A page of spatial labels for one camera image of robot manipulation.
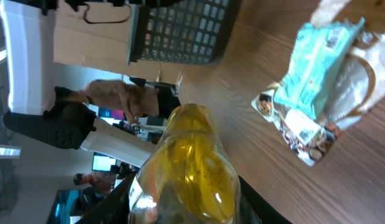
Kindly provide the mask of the teal white snack packet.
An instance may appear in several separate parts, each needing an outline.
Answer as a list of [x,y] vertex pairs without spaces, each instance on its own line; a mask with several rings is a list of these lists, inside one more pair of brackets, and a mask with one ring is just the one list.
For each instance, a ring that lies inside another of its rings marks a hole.
[[300,110],[312,120],[323,111],[342,63],[365,19],[357,24],[334,22],[314,27],[306,22],[297,34],[287,74],[274,102]]

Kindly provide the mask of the brown white snack wrapper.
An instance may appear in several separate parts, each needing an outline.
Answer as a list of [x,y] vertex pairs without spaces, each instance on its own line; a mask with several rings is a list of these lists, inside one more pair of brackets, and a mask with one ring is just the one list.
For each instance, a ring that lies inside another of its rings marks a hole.
[[261,92],[252,107],[280,131],[290,149],[308,166],[314,166],[328,153],[343,131],[335,124],[320,126],[298,109],[274,100],[275,90]]

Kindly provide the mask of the brown Pantree snack packet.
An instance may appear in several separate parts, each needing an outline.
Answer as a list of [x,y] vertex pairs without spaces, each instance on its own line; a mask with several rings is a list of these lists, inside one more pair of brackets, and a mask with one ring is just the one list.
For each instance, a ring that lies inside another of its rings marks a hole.
[[321,0],[311,23],[358,22],[363,31],[349,50],[331,96],[318,118],[322,126],[346,129],[385,96],[385,0]]

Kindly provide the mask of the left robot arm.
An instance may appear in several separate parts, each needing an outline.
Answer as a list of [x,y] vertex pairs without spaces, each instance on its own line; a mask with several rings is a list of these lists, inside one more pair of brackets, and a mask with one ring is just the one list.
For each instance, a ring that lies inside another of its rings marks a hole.
[[152,143],[109,125],[53,83],[57,1],[0,1],[9,77],[5,127],[59,149],[82,149],[141,167]]

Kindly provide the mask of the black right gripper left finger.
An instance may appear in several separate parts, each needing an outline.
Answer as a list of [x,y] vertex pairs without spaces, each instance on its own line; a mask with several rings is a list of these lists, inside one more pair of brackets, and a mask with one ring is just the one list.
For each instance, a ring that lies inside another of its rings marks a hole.
[[126,224],[128,223],[129,190],[136,174],[128,175],[102,202],[100,202],[87,217],[82,218],[76,224]]

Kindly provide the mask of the clear plastic container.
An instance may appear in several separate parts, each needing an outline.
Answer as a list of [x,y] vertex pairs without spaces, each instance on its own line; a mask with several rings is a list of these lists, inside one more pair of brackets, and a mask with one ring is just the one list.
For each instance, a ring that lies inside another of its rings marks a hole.
[[181,105],[133,179],[128,223],[239,223],[240,195],[210,111]]

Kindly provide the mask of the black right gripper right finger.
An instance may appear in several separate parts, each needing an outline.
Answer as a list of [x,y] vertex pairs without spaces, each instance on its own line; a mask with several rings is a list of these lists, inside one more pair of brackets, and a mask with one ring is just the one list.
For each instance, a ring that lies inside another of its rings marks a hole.
[[292,224],[241,176],[239,176],[239,181],[241,188],[240,220],[242,223]]

